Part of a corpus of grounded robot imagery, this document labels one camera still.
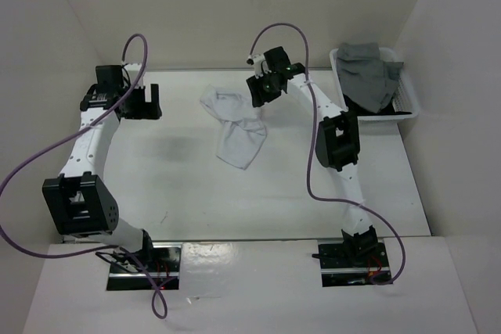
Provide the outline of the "white skirt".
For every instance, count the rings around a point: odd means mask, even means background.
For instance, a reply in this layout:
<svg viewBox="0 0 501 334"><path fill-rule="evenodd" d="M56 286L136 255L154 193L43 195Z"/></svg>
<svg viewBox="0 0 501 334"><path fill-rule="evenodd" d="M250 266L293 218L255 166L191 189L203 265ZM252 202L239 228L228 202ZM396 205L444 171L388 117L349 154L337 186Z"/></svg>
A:
<svg viewBox="0 0 501 334"><path fill-rule="evenodd" d="M200 104L221 125L216 157L246 170L267 138L261 111L252 106L249 97L212 85L205 88Z"/></svg>

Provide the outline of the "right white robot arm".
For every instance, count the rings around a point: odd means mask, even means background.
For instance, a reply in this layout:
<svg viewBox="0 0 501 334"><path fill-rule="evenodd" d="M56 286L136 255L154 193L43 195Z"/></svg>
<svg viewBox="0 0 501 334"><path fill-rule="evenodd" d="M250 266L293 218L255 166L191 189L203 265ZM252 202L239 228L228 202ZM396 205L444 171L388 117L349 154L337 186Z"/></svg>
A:
<svg viewBox="0 0 501 334"><path fill-rule="evenodd" d="M250 54L247 64L254 68L254 74L247 79L254 107L288 94L312 115L313 145L308 164L317 160L330 174L337 193L334 201L344 204L343 257L352 266L363 264L377 248L378 240L373 222L362 209L363 194L357 168L360 153L357 116L333 104L306 77L303 64L292 64L283 47Z"/></svg>

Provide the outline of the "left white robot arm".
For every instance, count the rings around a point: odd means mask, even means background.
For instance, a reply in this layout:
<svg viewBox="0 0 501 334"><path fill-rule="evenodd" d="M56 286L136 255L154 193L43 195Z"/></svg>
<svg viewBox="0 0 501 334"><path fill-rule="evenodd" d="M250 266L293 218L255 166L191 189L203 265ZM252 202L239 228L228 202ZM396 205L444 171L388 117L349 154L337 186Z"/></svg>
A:
<svg viewBox="0 0 501 334"><path fill-rule="evenodd" d="M58 233L124 247L129 264L146 271L156 260L153 242L147 231L120 217L118 203L103 180L121 120L158 120L162 115L159 87L150 86L147 101L141 68L139 63L96 67L97 82L80 102L81 135L59 175L44 181L42 194Z"/></svg>

